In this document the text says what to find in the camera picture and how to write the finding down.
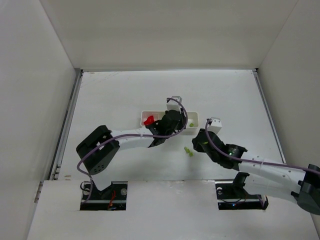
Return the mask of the red transparent curved lego piece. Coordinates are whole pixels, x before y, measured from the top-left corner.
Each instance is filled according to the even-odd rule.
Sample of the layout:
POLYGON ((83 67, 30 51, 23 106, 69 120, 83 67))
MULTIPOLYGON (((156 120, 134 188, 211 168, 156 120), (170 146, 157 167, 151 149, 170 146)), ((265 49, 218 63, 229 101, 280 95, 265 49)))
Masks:
POLYGON ((153 115, 147 117, 147 119, 143 122, 145 126, 149 126, 155 122, 155 118, 153 115))

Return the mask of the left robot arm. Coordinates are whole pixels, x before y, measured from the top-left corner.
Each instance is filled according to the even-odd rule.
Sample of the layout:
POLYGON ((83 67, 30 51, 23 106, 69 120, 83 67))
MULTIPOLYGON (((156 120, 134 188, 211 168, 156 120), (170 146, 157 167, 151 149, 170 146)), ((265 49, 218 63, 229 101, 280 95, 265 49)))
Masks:
POLYGON ((133 130, 110 130, 106 125, 97 127, 77 147, 80 164, 86 171, 94 187, 103 191, 110 182, 101 173, 106 170, 116 153, 135 148, 153 148, 163 144, 166 139, 176 136, 186 128, 188 118, 183 109, 167 110, 160 120, 133 130))

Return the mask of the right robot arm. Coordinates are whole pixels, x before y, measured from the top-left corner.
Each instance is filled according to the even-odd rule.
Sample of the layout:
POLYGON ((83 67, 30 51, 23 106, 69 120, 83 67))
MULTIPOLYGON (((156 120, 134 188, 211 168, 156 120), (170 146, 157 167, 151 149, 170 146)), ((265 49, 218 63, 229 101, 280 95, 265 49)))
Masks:
POLYGON ((320 168, 289 166, 264 159, 244 159, 245 147, 225 144, 212 131, 200 129, 192 139, 193 149, 216 164, 237 171, 233 188, 249 195, 287 200, 314 215, 320 213, 320 168))

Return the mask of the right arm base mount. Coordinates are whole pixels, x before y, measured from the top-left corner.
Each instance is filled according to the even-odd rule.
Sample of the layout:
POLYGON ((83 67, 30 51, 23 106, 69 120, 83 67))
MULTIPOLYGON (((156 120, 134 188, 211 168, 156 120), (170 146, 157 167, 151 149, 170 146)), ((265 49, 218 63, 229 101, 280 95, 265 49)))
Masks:
POLYGON ((265 195, 249 194, 245 189, 248 173, 239 172, 233 180, 215 182, 217 206, 219 210, 266 210, 269 206, 265 195))

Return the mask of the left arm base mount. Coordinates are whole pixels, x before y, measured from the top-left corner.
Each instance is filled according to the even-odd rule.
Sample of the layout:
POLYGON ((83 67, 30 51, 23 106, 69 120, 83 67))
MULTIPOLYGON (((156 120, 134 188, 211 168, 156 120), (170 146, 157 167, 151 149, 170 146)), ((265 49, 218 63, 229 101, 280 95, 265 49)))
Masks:
POLYGON ((81 211, 125 211, 127 208, 128 182, 113 181, 106 189, 98 190, 95 185, 90 192, 91 184, 83 181, 81 211))

